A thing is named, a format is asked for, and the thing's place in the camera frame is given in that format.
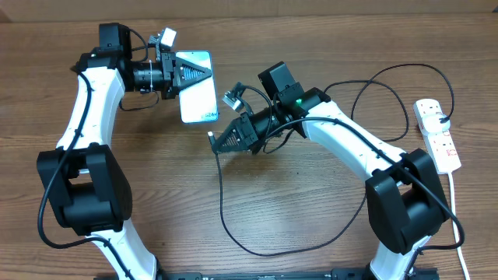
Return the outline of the Samsung Galaxy smartphone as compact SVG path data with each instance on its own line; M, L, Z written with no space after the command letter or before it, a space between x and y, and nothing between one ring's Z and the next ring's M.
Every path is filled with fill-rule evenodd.
M179 92L181 120L186 124L217 121L219 111L211 54L208 51L179 51L177 57L212 70L210 78Z

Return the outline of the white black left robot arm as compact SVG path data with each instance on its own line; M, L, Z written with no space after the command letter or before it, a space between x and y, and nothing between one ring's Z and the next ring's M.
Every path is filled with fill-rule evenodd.
M65 133L55 149L37 157L44 186L42 207L72 229L78 244L95 244L117 279L164 279L132 223L132 189L111 151L116 114L127 92L179 99L186 124L216 121L219 112L208 51L174 51L176 32L166 28L142 42L133 57L135 31L102 23L99 43L73 66L78 94Z

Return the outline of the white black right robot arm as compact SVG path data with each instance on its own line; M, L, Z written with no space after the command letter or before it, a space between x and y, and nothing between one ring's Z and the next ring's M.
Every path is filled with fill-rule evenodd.
M208 133L215 155L258 153L266 142L289 129L324 146L364 182L362 203L379 240L363 268L333 268L330 279L438 279L435 268L416 268L430 238L454 218L436 167L421 149L407 153L361 128L326 92L304 90L284 62L259 74L272 103L257 114L243 112L221 136Z

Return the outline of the white charger plug adapter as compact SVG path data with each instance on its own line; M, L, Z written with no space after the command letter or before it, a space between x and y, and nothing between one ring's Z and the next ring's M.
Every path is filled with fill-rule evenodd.
M422 134L428 136L448 131L451 122L444 114L427 114L422 116L419 126Z

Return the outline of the white power strip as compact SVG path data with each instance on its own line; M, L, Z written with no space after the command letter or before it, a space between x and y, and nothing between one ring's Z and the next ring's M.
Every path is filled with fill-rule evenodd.
M424 115L443 114L440 103L434 99L416 101L413 104L413 110L418 126ZM461 161L449 130L428 136L423 135L423 140L439 174L452 173L461 167Z

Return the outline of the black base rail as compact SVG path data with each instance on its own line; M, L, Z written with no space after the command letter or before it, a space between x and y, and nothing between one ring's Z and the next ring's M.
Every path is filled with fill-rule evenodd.
M335 268L331 271L289 272L284 274L218 274L202 275L201 273L168 273L165 278L169 280L361 280L374 279L364 276L365 268ZM439 280L436 268L416 269L413 276L408 279Z

